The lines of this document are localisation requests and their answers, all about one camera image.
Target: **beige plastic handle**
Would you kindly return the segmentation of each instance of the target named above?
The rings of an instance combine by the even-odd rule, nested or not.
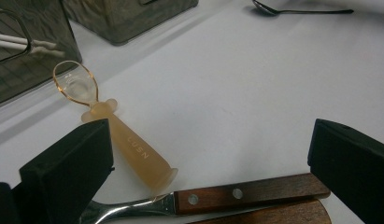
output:
[[[171,168],[141,137],[117,118],[113,111],[117,107],[114,99],[98,102],[81,117],[83,122],[108,119],[112,141],[119,148],[140,179],[150,188],[152,196],[163,191],[177,175],[178,169]]]

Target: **white surface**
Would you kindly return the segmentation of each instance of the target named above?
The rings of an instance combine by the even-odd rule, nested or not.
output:
[[[72,23],[101,100],[117,99],[116,114],[179,169],[168,191],[306,173],[315,119],[384,143],[384,0],[265,3],[356,12],[267,18],[248,0],[200,0],[122,47]],[[15,187],[18,169],[78,127],[86,109],[52,82],[1,107],[0,181]],[[116,171],[95,200],[147,197],[114,154]],[[322,203],[333,223],[362,223],[334,195]]]

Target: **metal rivet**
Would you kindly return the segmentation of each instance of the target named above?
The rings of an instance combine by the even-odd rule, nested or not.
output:
[[[190,204],[192,204],[192,205],[197,204],[197,203],[198,203],[198,197],[197,197],[197,195],[192,194],[191,196],[189,196],[189,198],[188,198],[188,202],[189,202]]]
[[[233,196],[237,199],[241,199],[243,196],[241,189],[233,189]]]

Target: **brown wooden knife handle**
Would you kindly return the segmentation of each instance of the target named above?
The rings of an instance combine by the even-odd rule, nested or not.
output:
[[[330,191],[312,174],[175,191],[177,215],[193,215],[324,198]]]
[[[325,207],[319,200],[302,201],[262,210],[217,217],[191,224],[331,224]]]

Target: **black spoon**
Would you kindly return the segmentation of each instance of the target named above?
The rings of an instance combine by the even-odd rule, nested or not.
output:
[[[252,0],[253,4],[263,12],[271,16],[278,16],[281,13],[289,13],[289,14],[350,14],[353,13],[354,10],[337,10],[337,11],[299,11],[299,10],[275,10],[271,7],[268,7],[256,0]]]

